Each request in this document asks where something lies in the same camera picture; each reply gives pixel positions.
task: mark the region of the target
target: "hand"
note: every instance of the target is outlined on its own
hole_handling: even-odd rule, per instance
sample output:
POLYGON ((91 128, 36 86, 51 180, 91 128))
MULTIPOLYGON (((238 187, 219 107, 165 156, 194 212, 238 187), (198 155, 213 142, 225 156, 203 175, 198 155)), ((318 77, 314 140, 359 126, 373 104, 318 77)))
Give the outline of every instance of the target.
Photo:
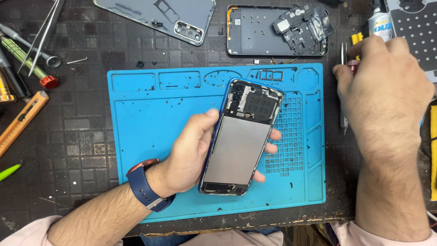
POLYGON ((364 158, 393 155, 411 144, 417 151, 420 121, 434 86, 409 53, 407 41, 395 38, 384 43, 371 36, 347 54, 361 56, 355 77, 344 65, 335 66, 333 73, 342 110, 364 158))
MULTIPOLYGON (((146 171, 149 185, 157 195, 169 197, 177 192, 185 192, 199 182, 218 115, 216 109, 210 109, 206 113, 191 116, 173 143, 168 159, 146 171)), ((279 140, 281 133, 273 129, 270 138, 279 140)), ((277 146, 267 143, 264 151, 276 153, 277 146)), ((253 179, 264 182, 266 178, 256 171, 253 179)))

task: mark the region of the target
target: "wristwatch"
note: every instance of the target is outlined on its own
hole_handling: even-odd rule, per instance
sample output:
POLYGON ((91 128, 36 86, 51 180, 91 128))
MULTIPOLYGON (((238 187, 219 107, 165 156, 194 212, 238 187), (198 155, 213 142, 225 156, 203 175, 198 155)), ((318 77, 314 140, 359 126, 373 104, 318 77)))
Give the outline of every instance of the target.
POLYGON ((160 160, 157 158, 145 160, 133 166, 129 169, 128 174, 126 174, 135 197, 144 204, 147 209, 155 212, 160 212, 168 207, 176 197, 175 194, 167 198, 161 198, 150 188, 149 183, 147 183, 146 170, 159 162, 160 160))

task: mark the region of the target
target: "glue bottle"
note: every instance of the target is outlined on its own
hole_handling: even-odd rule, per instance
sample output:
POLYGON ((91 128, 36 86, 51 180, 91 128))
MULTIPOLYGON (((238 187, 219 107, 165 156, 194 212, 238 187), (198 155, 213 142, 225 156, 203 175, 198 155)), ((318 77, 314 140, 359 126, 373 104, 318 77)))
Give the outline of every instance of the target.
POLYGON ((384 42, 393 38, 392 18, 381 11, 380 0, 373 0, 373 15, 369 19, 369 35, 380 36, 384 42))

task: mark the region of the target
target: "blue phone frame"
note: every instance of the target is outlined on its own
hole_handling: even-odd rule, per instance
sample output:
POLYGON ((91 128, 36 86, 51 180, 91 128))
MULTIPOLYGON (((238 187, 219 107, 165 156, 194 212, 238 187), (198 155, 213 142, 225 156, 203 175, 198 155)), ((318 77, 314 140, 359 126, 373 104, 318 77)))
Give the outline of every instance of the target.
MULTIPOLYGON (((280 92, 282 93, 282 100, 284 100, 284 92, 283 92, 281 89, 278 89, 278 88, 276 88, 276 87, 269 86, 269 85, 262 84, 262 83, 258 83, 258 82, 254 82, 254 81, 250 81, 250 80, 243 79, 243 78, 238 78, 238 77, 234 77, 234 78, 231 78, 231 79, 229 80, 228 85, 226 86, 226 92, 225 92, 225 95, 224 95, 224 97, 223 97, 222 106, 220 107, 220 112, 219 112, 220 117, 218 118, 219 120, 218 120, 217 123, 215 124, 214 133, 212 134, 211 142, 210 142, 210 144, 209 144, 209 148, 208 148, 208 153, 207 153, 207 155, 206 155, 206 159, 205 159, 205 162, 204 162, 204 164, 203 164, 203 168, 202 168, 202 175, 201 175, 200 180, 199 180, 198 191, 199 191, 199 193, 202 194, 202 195, 223 195, 223 196, 234 195, 234 194, 212 194, 212 193, 202 193, 201 190, 200 190, 201 187, 202 187, 202 184, 203 184, 203 179, 204 179, 205 174, 206 174, 207 163, 209 162, 209 158, 211 157, 210 154, 211 154, 211 150, 212 150, 212 146, 213 146, 212 143, 214 143, 214 141, 215 141, 216 134, 217 134, 217 130, 219 129, 220 121, 222 120, 222 117, 223 117, 223 109, 224 109, 224 107, 225 107, 226 99, 228 98, 229 88, 230 88, 230 86, 231 86, 231 82, 234 81, 234 80, 241 80, 241 81, 245 81, 245 82, 248 82, 248 83, 257 84, 257 85, 261 85, 261 86, 265 86, 265 87, 268 87, 268 88, 275 89, 275 90, 280 91, 280 92)), ((266 141, 265 141, 265 143, 264 143, 264 147, 265 147, 266 144, 267 144, 268 136, 270 136, 270 133, 271 133, 271 131, 272 131, 272 129, 273 129, 274 122, 275 122, 275 121, 273 121, 273 122, 271 123, 271 125, 270 125, 270 130, 269 130, 269 133, 268 133, 268 135, 267 135, 266 141)), ((255 168, 253 169, 252 176, 250 177, 249 183, 247 184, 247 189, 246 189, 245 193, 241 194, 242 196, 243 196, 244 194, 246 194, 246 192, 249 190, 250 183, 252 182, 253 175, 254 175, 255 172, 256 172, 256 169, 257 169, 257 167, 258 167, 258 163, 260 162, 260 158, 261 158, 262 153, 263 153, 263 151, 260 152, 260 155, 259 155, 259 157, 258 157, 258 162, 257 162, 257 164, 255 165, 255 168)))

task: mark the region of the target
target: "smartphone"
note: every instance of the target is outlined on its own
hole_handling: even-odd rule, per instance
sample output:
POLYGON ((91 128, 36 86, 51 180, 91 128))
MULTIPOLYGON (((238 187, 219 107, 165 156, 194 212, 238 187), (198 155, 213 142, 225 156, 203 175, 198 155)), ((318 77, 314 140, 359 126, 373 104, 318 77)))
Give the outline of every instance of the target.
POLYGON ((229 81, 199 182, 201 194, 247 192, 283 99, 277 88, 229 81))

